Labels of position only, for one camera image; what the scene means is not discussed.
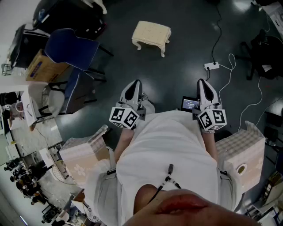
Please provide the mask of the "large black machine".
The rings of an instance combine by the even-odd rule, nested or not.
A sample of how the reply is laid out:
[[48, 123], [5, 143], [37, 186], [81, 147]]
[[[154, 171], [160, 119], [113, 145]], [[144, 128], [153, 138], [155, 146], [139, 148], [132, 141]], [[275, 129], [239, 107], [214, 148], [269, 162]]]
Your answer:
[[51, 34], [70, 28], [76, 36], [95, 40], [106, 28], [102, 9], [82, 0], [41, 0], [34, 12], [33, 28]]

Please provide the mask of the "person's left forearm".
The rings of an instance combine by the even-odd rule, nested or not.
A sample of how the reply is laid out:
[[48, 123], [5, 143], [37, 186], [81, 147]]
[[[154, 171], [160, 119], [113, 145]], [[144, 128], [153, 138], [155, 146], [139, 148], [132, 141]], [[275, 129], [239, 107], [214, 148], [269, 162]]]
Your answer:
[[129, 146], [131, 143], [131, 140], [134, 136], [134, 130], [130, 129], [123, 129], [118, 141], [118, 144], [114, 150], [114, 158], [115, 162], [117, 163], [118, 160], [120, 159], [123, 151]]

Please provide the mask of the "black office chair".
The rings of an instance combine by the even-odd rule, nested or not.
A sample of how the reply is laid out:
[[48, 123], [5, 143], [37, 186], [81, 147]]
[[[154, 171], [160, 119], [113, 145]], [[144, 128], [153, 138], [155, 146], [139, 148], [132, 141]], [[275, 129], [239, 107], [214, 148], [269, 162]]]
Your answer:
[[251, 46], [241, 42], [240, 46], [246, 49], [248, 56], [235, 55], [235, 59], [251, 63], [250, 75], [252, 80], [254, 72], [267, 79], [283, 78], [283, 41], [275, 36], [269, 36], [261, 29], [259, 34], [251, 40]]

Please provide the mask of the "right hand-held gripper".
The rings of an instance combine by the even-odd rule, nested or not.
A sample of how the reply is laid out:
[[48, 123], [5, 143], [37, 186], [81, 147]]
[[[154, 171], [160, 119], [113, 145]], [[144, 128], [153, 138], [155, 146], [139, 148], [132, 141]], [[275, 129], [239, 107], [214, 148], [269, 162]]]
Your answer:
[[197, 99], [199, 105], [192, 110], [193, 119], [204, 131], [216, 131], [227, 125], [226, 112], [219, 103], [216, 90], [203, 79], [197, 81]]

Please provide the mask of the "brown cardboard box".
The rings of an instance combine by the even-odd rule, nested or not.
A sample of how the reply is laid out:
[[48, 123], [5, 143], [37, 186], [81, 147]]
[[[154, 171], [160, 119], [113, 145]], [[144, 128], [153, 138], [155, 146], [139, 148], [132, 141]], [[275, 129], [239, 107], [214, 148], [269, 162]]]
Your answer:
[[54, 82], [68, 67], [65, 62], [54, 63], [44, 50], [40, 49], [26, 70], [26, 81]]

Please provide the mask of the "person's right forearm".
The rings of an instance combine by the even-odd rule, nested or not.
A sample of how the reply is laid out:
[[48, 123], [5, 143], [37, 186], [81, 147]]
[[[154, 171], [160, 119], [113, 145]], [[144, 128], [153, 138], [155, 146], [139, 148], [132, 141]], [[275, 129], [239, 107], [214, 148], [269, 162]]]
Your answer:
[[216, 162], [218, 162], [218, 152], [216, 149], [214, 133], [201, 132], [201, 134], [202, 134], [202, 138], [204, 141], [206, 151]]

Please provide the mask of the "white round seat chair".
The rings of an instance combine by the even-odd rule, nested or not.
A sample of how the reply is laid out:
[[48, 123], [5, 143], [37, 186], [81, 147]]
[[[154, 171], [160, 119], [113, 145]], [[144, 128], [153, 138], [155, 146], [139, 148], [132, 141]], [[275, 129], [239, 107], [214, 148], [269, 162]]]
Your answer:
[[65, 102], [64, 90], [58, 86], [45, 86], [42, 92], [42, 106], [39, 112], [43, 116], [56, 117], [61, 112]]

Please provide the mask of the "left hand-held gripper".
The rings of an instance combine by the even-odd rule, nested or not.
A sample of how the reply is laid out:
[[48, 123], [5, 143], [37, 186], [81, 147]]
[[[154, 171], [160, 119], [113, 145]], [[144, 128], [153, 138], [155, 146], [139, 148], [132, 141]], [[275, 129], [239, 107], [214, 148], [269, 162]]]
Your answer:
[[120, 101], [112, 107], [109, 121], [119, 128], [134, 130], [138, 120], [145, 119], [146, 108], [142, 104], [130, 105], [125, 102], [138, 103], [142, 94], [142, 83], [135, 80], [129, 83], [121, 93]]

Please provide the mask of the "blue padded chair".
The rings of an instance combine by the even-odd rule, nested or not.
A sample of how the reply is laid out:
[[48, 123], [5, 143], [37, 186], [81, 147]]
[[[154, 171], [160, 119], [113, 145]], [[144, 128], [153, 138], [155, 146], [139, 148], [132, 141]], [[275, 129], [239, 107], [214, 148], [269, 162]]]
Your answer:
[[95, 73], [105, 75], [104, 72], [91, 68], [92, 61], [99, 49], [111, 57], [113, 56], [98, 41], [80, 38], [75, 35], [72, 29], [58, 29], [50, 35], [44, 49], [45, 54], [54, 63], [67, 63], [73, 67], [67, 82], [49, 83], [52, 91], [60, 91], [65, 95], [60, 115], [73, 114], [85, 104], [97, 101], [87, 98], [94, 89], [94, 81], [107, 81], [105, 78], [91, 76]]

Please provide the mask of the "small black monitor screen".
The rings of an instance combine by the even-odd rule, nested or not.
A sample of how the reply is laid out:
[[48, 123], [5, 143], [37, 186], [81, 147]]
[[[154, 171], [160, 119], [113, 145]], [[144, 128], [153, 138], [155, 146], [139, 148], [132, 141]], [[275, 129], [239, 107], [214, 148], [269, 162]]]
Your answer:
[[197, 104], [199, 104], [198, 98], [183, 96], [181, 110], [192, 113]]

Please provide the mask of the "black metal rack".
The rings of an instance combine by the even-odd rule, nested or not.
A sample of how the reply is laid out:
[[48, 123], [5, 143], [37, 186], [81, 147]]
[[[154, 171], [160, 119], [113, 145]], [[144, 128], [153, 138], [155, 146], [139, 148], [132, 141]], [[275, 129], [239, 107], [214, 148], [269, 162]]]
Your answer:
[[44, 49], [49, 37], [45, 34], [25, 29], [20, 26], [10, 46], [11, 68], [28, 68], [40, 49]]

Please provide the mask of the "cream upholstered footstool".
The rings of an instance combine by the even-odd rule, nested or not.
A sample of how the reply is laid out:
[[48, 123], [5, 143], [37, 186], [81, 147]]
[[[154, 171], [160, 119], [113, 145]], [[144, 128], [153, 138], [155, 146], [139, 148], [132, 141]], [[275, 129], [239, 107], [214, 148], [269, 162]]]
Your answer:
[[165, 57], [165, 45], [170, 42], [169, 38], [172, 32], [168, 26], [158, 23], [139, 21], [132, 35], [132, 44], [141, 50], [141, 45], [144, 43], [148, 45], [157, 46], [161, 50], [161, 57]]

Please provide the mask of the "white power strip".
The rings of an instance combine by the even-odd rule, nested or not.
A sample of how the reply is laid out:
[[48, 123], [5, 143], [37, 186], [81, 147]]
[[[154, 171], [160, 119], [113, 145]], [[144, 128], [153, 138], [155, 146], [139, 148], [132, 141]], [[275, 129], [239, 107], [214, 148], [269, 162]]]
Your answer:
[[211, 71], [211, 70], [214, 70], [214, 69], [219, 69], [220, 66], [219, 66], [218, 62], [212, 62], [212, 63], [204, 64], [204, 68], [205, 68], [206, 71]]

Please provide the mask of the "cream dressing table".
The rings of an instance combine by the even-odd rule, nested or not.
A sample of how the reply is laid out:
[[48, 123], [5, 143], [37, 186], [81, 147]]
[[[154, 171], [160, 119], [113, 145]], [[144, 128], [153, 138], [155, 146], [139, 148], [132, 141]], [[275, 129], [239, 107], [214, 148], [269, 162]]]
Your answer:
[[92, 8], [96, 5], [99, 6], [102, 9], [102, 13], [104, 15], [107, 14], [107, 9], [103, 4], [103, 0], [82, 0], [82, 1]]

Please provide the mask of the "person's white shirt torso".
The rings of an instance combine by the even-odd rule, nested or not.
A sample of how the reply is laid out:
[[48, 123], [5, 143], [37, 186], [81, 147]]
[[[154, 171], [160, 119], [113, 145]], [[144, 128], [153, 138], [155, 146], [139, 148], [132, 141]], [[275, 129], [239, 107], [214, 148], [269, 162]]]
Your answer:
[[146, 116], [129, 146], [115, 162], [99, 161], [88, 173], [85, 200], [107, 226], [122, 226], [134, 215], [138, 191], [151, 185], [156, 192], [178, 187], [234, 211], [241, 183], [228, 163], [217, 163], [206, 151], [197, 121], [183, 111]]

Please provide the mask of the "checked pattern box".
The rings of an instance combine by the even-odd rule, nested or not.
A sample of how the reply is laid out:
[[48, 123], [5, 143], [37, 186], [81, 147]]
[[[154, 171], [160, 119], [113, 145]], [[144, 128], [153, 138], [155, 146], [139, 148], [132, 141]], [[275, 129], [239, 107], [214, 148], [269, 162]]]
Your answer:
[[216, 142], [219, 157], [230, 162], [237, 172], [243, 193], [260, 182], [265, 137], [255, 124], [246, 121], [247, 129]]
[[108, 126], [103, 125], [94, 135], [70, 138], [59, 151], [67, 172], [80, 188], [85, 188], [89, 171], [101, 160], [109, 160], [110, 154], [103, 135]]

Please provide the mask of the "white work table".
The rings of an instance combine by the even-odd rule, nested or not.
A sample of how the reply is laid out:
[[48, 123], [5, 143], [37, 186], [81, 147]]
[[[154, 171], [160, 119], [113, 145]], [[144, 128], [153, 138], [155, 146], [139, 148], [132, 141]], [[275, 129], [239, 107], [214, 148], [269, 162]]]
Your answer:
[[[13, 103], [17, 103], [17, 102], [23, 103], [25, 119], [20, 121], [19, 118], [16, 118], [12, 123], [12, 128], [9, 128], [8, 121], [4, 117], [4, 110], [10, 109], [10, 106]], [[17, 128], [19, 123], [24, 121], [27, 123], [30, 131], [35, 130], [36, 119], [35, 119], [34, 109], [32, 105], [32, 100], [28, 96], [27, 91], [19, 91], [18, 93], [15, 91], [0, 93], [0, 107], [2, 108], [2, 117], [5, 123], [7, 124], [9, 130], [13, 130]]]

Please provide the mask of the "person's legs in light trousers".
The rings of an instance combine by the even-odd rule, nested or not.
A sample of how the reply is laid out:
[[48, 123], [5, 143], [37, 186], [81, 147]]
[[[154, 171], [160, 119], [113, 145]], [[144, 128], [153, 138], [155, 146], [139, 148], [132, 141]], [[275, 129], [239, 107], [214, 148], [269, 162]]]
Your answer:
[[141, 104], [144, 106], [144, 108], [146, 109], [146, 115], [149, 114], [154, 114], [155, 113], [155, 107], [154, 105], [147, 99], [143, 99]]

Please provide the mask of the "cluster of black equipment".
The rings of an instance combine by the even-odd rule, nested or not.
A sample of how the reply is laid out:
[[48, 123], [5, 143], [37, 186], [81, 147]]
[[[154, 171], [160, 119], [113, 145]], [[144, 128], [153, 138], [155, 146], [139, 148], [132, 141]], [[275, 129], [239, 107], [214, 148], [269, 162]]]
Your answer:
[[31, 199], [31, 205], [36, 203], [44, 205], [48, 202], [38, 182], [49, 170], [43, 160], [25, 166], [21, 159], [15, 158], [6, 163], [4, 170], [12, 173], [10, 181], [15, 183], [17, 189], [25, 198]]

